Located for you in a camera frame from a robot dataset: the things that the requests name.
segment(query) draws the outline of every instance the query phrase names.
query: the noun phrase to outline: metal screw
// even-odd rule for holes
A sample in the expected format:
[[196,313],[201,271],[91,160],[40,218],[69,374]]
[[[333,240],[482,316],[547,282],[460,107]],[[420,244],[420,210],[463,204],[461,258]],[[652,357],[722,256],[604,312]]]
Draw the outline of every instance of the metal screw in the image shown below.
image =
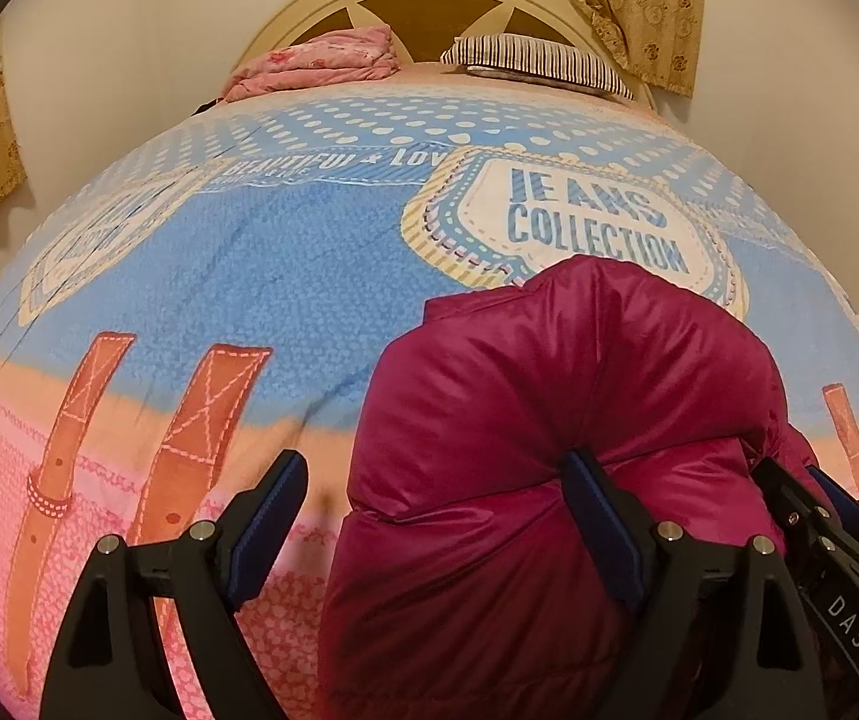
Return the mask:
[[675,522],[666,520],[656,526],[656,533],[662,538],[666,538],[666,541],[679,541],[683,537],[684,531]]
[[189,528],[189,536],[196,541],[205,541],[216,532],[216,523],[208,519],[200,519]]
[[119,544],[121,544],[119,536],[116,536],[115,533],[110,533],[109,536],[103,536],[96,542],[96,549],[102,552],[104,555],[111,555],[119,548]]
[[753,549],[761,555],[772,555],[776,552],[776,544],[767,536],[753,536]]

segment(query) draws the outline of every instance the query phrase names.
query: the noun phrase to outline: black clamp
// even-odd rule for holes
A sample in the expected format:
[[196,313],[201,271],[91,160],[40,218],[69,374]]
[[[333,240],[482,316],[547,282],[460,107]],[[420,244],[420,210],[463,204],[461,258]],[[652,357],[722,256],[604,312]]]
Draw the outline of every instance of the black clamp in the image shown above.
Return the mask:
[[49,662],[40,720],[182,720],[154,599],[172,598],[206,702],[219,720],[285,720],[236,625],[258,596],[308,488],[286,450],[215,522],[173,541],[99,539],[69,601]]
[[562,495],[634,637],[592,720],[657,720],[697,615],[713,620],[687,699],[692,720],[825,720],[819,659],[788,567],[766,536],[743,547],[653,522],[589,452],[562,465]]
[[762,460],[753,479],[783,527],[788,561],[821,645],[849,676],[859,704],[859,501],[814,466],[835,512],[828,511],[776,461]]

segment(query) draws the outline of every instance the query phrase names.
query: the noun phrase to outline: pillow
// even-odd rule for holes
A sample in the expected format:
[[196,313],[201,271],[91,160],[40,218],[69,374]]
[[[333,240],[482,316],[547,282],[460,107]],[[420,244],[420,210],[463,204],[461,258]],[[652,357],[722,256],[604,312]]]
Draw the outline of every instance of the pillow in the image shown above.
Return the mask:
[[536,83],[540,86],[551,86],[553,89],[567,89],[570,92],[579,92],[583,95],[595,95],[596,97],[610,97],[605,89],[596,89],[592,86],[583,86],[568,81],[557,81],[544,79],[543,76],[533,76],[529,73],[520,73],[516,70],[500,70],[499,68],[488,68],[483,65],[469,65],[466,73],[470,76],[479,76],[481,79],[498,79],[501,81],[520,81],[522,83]]
[[502,33],[460,38],[439,61],[447,65],[517,71],[538,76],[539,79],[574,84],[582,87],[580,91],[591,90],[595,94],[633,99],[633,93],[615,70],[598,56],[562,43],[526,35]]

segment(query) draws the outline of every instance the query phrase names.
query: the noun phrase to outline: bed sheet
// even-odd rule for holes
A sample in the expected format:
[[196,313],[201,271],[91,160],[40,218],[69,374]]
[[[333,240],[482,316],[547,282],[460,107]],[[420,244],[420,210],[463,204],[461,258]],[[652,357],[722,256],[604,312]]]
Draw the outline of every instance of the bed sheet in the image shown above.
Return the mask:
[[[311,717],[376,359],[428,298],[575,254],[636,262],[745,322],[820,464],[859,495],[859,318],[743,180],[655,115],[426,73],[216,106],[95,177],[0,277],[0,697],[16,720],[37,716],[96,539],[216,517],[284,447],[306,455],[309,495],[239,619],[290,717]],[[160,613],[187,716],[208,717]]]

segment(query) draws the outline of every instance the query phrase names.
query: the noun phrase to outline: striped pillow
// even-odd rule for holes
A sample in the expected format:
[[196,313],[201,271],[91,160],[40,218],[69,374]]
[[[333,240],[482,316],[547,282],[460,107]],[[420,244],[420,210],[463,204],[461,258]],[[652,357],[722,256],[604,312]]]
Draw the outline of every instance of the striped pillow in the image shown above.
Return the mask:
[[619,75],[598,56],[551,40],[514,35],[476,35],[457,38],[439,61],[445,65],[479,65],[498,70],[527,73],[538,79],[564,81],[599,95],[633,93]]

